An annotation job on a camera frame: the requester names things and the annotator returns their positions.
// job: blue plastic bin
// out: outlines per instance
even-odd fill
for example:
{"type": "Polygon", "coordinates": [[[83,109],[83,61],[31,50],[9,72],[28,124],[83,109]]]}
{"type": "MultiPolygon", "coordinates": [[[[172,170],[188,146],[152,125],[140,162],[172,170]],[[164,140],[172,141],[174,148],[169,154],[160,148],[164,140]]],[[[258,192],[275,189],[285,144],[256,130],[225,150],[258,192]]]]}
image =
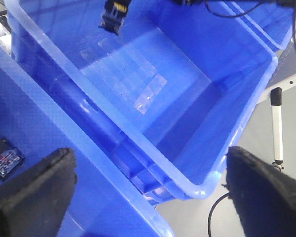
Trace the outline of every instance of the blue plastic bin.
{"type": "MultiPolygon", "coordinates": [[[[227,2],[236,14],[253,8],[256,2],[227,2]]],[[[242,17],[274,52],[285,49],[292,37],[293,9],[265,3],[242,17]]]]}
{"type": "MultiPolygon", "coordinates": [[[[152,204],[206,198],[277,65],[240,19],[134,0],[6,0],[13,56],[152,204]]],[[[224,3],[214,10],[233,12],[224,3]]]]}
{"type": "Polygon", "coordinates": [[[74,149],[78,183],[58,237],[174,236],[110,159],[0,48],[2,137],[25,157],[10,178],[57,148],[74,149]]]}

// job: bin bottom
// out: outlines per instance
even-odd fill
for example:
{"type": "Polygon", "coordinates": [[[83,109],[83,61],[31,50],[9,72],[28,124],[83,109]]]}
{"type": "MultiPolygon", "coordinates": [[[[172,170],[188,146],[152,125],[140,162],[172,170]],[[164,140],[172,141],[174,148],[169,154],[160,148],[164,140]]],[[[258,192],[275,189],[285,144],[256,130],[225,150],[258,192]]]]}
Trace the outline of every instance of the bin bottom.
{"type": "Polygon", "coordinates": [[[221,96],[147,18],[126,24],[119,36],[103,31],[66,55],[169,160],[221,96]]]}

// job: black cable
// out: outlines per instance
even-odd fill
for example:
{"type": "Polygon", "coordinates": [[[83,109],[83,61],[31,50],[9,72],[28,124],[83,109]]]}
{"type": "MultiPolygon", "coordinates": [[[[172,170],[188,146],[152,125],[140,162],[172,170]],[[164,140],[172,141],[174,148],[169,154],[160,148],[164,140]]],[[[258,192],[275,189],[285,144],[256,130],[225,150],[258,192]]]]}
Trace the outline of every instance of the black cable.
{"type": "Polygon", "coordinates": [[[219,199],[217,199],[217,201],[213,204],[211,210],[209,211],[208,220],[207,220],[208,237],[212,237],[211,220],[212,220],[213,212],[214,212],[216,206],[218,205],[218,203],[220,203],[223,199],[225,199],[228,196],[229,196],[229,193],[226,193],[226,194],[222,195],[219,199]]]}
{"type": "Polygon", "coordinates": [[[293,42],[294,42],[294,48],[296,51],[296,0],[294,4],[294,11],[293,11],[293,42]]]}
{"type": "Polygon", "coordinates": [[[255,10],[258,6],[261,6],[264,2],[259,2],[257,5],[255,5],[253,8],[251,8],[250,10],[248,11],[245,11],[243,13],[240,13],[240,14],[237,14],[237,15],[220,15],[219,13],[216,13],[216,12],[213,12],[211,10],[211,8],[209,7],[209,3],[208,1],[205,1],[205,6],[206,6],[206,9],[213,15],[215,16],[218,16],[218,17],[222,17],[222,18],[237,18],[237,17],[241,17],[241,16],[245,16],[247,15],[248,13],[252,12],[253,10],[255,10]]]}

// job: circuit board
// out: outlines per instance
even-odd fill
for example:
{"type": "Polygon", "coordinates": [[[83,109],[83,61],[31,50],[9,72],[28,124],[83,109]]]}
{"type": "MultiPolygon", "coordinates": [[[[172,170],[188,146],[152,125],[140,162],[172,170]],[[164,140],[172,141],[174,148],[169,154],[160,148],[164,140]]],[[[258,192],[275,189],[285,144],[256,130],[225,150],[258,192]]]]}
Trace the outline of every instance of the circuit board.
{"type": "Polygon", "coordinates": [[[7,145],[5,140],[0,141],[0,178],[5,179],[10,172],[23,161],[23,157],[16,149],[7,145]]]}

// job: translucent blue container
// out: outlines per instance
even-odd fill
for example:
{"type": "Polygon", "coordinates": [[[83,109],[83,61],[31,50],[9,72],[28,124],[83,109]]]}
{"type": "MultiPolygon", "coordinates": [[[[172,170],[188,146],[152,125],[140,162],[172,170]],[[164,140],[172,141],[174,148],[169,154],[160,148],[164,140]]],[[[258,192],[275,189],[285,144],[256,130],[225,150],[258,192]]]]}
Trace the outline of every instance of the translucent blue container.
{"type": "Polygon", "coordinates": [[[243,21],[134,0],[116,36],[104,0],[5,3],[16,62],[151,204],[213,192],[277,65],[243,21]]]}
{"type": "MultiPolygon", "coordinates": [[[[256,2],[227,2],[236,14],[253,8],[256,2]]],[[[241,19],[274,52],[285,49],[292,37],[293,9],[265,3],[241,19]]]]}
{"type": "Polygon", "coordinates": [[[25,157],[8,179],[57,148],[74,149],[78,182],[58,237],[174,236],[164,219],[110,159],[0,48],[2,137],[25,157]]]}

